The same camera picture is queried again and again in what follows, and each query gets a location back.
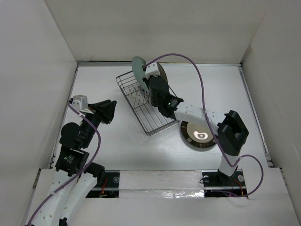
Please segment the green flower plate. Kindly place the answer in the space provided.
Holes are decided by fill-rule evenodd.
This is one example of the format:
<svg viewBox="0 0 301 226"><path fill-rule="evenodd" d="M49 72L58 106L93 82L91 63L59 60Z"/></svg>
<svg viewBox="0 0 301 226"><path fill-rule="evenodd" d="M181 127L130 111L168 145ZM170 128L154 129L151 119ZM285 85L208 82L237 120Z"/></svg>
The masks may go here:
<svg viewBox="0 0 301 226"><path fill-rule="evenodd" d="M145 71L143 70L143 66L146 64L146 61L139 57L139 56L135 56L132 59L132 71L134 74L134 77L136 79L136 81L138 82L138 84L140 85L140 87L146 91L149 92L149 89L147 87L147 85L145 84L145 82L143 81L143 78L145 77Z"/></svg>

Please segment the grey tree pattern plate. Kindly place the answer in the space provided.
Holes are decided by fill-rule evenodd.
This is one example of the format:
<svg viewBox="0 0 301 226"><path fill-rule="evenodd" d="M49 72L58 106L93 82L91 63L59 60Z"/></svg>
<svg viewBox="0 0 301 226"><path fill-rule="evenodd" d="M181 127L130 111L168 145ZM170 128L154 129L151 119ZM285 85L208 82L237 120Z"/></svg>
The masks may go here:
<svg viewBox="0 0 301 226"><path fill-rule="evenodd" d="M168 80L165 70L163 69L162 65L156 63L157 66L157 79L156 79L156 86L160 88L168 88Z"/></svg>

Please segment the dark striped rim plate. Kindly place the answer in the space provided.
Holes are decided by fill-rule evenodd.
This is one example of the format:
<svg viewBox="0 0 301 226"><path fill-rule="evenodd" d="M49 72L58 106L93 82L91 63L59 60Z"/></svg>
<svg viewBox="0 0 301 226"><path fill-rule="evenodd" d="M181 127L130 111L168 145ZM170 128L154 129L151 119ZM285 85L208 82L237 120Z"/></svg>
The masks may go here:
<svg viewBox="0 0 301 226"><path fill-rule="evenodd" d="M184 142L197 150L212 148L216 145L208 126L182 121L180 132Z"/></svg>

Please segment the blue floral plate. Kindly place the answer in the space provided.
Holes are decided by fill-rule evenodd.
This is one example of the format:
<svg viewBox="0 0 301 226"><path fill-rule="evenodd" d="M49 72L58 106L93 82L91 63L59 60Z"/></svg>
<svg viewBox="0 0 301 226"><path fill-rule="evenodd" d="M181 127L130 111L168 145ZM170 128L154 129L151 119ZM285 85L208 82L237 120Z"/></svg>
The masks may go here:
<svg viewBox="0 0 301 226"><path fill-rule="evenodd" d="M144 96L144 99L146 100L146 101L150 101L150 99L151 99L151 97L150 97L150 92L148 92L148 91L146 91L146 90L144 90L144 89L141 89L141 93L143 94L143 96Z"/></svg>

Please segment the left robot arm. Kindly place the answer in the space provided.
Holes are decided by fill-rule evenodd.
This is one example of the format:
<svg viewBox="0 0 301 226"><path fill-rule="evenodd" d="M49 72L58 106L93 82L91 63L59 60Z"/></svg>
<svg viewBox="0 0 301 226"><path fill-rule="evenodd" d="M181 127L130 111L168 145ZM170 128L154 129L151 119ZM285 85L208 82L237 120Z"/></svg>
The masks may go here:
<svg viewBox="0 0 301 226"><path fill-rule="evenodd" d="M116 101L109 99L89 104L83 95L67 102L67 107L81 118L81 122L69 122L61 129L61 150L49 192L27 225L71 225L92 188L106 185L105 168L94 159L101 146L98 127L112 122L116 105Z"/></svg>

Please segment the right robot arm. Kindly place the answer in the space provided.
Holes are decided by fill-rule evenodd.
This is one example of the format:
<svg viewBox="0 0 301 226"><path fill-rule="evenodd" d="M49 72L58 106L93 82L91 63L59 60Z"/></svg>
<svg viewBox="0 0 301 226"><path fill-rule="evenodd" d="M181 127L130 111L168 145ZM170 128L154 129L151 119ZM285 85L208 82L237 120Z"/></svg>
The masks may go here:
<svg viewBox="0 0 301 226"><path fill-rule="evenodd" d="M217 179L222 185L234 180L242 146L249 131L240 115L233 110L216 113L186 103L169 92L169 85L160 76L143 79L150 92L151 105L165 117L207 126L222 151Z"/></svg>

